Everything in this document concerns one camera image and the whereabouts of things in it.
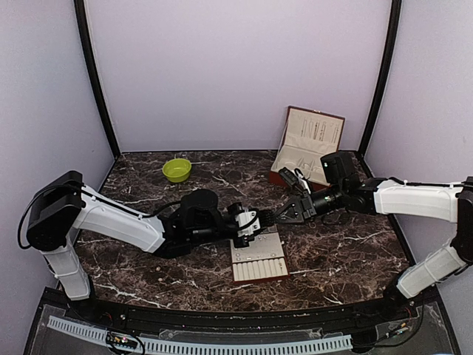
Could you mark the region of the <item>beige jewelry tray insert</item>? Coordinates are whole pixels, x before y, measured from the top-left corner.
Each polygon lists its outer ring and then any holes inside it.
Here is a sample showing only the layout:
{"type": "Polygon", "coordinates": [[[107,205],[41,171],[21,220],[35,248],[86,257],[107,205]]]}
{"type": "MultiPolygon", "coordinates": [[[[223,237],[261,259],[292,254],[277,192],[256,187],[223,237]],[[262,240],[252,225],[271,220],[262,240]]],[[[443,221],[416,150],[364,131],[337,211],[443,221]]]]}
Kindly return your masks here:
{"type": "Polygon", "coordinates": [[[290,276],[282,241],[276,229],[256,236],[248,247],[231,246],[234,283],[251,284],[283,280],[290,276]]]}

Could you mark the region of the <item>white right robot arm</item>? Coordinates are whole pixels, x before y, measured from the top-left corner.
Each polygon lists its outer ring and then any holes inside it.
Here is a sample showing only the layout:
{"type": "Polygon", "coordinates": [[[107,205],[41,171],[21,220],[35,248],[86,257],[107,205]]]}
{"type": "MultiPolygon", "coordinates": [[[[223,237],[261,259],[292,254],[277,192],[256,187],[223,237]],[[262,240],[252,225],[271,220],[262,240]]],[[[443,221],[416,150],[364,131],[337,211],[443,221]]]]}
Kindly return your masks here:
{"type": "Polygon", "coordinates": [[[347,152],[321,157],[329,186],[313,191],[299,169],[283,167],[279,176],[299,195],[276,212],[276,222],[304,223],[336,209],[362,214],[405,214],[446,220],[457,226],[452,240],[396,276],[384,290],[377,314],[394,320],[406,300],[472,266],[472,177],[454,183],[419,183],[396,177],[360,180],[347,152]]]}

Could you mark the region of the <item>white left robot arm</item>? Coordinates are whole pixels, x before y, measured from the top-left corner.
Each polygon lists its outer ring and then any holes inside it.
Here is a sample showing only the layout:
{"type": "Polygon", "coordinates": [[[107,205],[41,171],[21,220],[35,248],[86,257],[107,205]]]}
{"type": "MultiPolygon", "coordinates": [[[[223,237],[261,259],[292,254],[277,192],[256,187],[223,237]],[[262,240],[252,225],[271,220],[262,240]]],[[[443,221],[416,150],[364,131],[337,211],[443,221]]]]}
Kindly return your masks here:
{"type": "Polygon", "coordinates": [[[234,203],[226,213],[218,209],[218,196],[197,189],[174,201],[168,217],[162,208],[145,214],[119,204],[83,182],[83,175],[68,171],[35,193],[18,224],[21,249],[40,251],[75,310],[88,322],[99,322],[104,306],[92,296],[93,285],[70,240],[74,230],[93,231],[128,243],[157,257],[187,255],[202,244],[232,240],[237,248],[249,246],[276,222],[271,210],[244,208],[234,203]]]}

